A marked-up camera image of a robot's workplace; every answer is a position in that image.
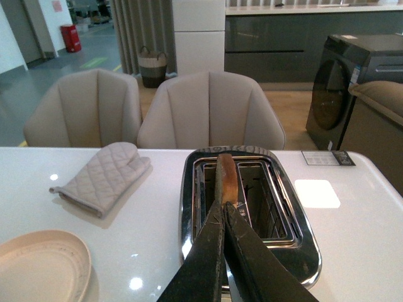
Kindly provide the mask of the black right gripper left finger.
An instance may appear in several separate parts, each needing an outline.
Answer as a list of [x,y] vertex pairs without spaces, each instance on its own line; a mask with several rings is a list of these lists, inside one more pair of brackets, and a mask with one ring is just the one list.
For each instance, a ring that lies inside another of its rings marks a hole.
[[159,301],[220,301],[224,275],[224,214],[213,203],[183,265]]

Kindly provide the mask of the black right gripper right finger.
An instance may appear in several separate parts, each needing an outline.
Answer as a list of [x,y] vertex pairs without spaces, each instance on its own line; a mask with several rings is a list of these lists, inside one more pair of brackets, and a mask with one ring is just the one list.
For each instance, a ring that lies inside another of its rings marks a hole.
[[243,301],[316,301],[265,246],[238,210],[224,205],[224,255]]

